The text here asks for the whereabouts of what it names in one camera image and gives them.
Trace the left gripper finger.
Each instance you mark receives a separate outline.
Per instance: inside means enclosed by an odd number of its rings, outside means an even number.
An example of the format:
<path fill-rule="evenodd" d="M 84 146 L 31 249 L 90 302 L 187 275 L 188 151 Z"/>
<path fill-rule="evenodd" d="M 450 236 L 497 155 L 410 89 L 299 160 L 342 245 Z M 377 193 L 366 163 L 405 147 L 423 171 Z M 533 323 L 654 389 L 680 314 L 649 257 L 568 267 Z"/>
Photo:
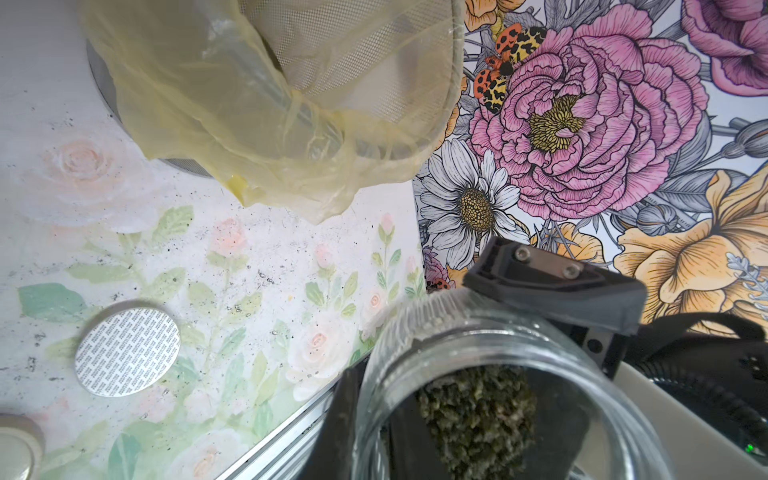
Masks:
<path fill-rule="evenodd" d="M 368 360 L 357 362 L 336 382 L 330 406 L 298 479 L 352 478 L 357 404 L 367 364 Z"/>

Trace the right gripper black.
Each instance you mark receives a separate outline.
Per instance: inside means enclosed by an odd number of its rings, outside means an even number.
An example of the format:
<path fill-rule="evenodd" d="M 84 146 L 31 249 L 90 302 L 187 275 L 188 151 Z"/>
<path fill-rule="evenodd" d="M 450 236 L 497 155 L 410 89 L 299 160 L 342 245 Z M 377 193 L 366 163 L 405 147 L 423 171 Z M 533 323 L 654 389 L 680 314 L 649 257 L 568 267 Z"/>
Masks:
<path fill-rule="evenodd" d="M 547 320 L 613 380 L 637 332 L 645 285 L 591 264 L 493 237 L 465 275 L 465 287 Z"/>

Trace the beige lid jar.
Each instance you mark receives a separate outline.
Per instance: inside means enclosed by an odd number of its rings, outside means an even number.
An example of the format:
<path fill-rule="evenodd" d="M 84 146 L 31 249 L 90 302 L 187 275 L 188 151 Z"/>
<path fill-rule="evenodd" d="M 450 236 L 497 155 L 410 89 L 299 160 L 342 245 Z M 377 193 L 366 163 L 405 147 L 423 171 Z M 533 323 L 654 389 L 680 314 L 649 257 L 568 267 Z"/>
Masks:
<path fill-rule="evenodd" d="M 355 479 L 669 479 L 650 422 L 564 333 L 468 289 L 382 308 Z"/>

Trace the peeled foil seal disc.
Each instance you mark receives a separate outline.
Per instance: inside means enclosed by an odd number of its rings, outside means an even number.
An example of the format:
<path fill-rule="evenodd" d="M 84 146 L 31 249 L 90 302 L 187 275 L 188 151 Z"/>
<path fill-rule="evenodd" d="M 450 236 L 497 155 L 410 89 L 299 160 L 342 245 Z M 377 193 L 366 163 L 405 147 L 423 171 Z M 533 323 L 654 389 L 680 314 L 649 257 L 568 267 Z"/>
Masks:
<path fill-rule="evenodd" d="M 165 311 L 136 306 L 100 320 L 77 347 L 74 371 L 91 394 L 122 398 L 161 379 L 181 347 L 176 321 Z"/>

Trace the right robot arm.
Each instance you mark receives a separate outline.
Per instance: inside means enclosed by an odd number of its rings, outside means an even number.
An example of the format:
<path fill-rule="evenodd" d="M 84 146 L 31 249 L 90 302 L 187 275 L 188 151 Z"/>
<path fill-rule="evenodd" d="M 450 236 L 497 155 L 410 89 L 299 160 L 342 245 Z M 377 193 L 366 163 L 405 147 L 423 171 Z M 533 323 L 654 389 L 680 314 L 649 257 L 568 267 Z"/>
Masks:
<path fill-rule="evenodd" d="M 664 314 L 643 325 L 639 280 L 492 237 L 465 277 L 471 290 L 543 316 L 602 373 L 626 362 L 697 420 L 767 461 L 767 335 L 715 312 Z"/>

